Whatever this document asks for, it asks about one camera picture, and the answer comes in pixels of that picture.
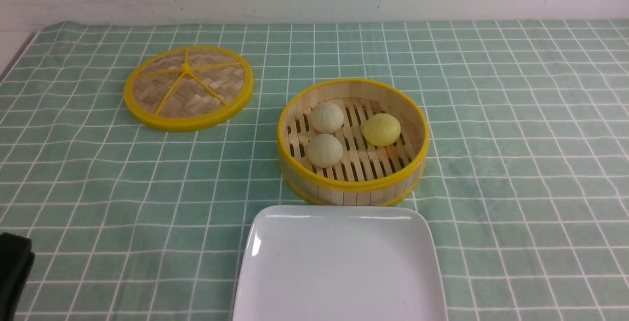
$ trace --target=square plate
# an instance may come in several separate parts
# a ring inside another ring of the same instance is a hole
[[[426,220],[400,207],[272,206],[247,240],[233,321],[446,321]]]

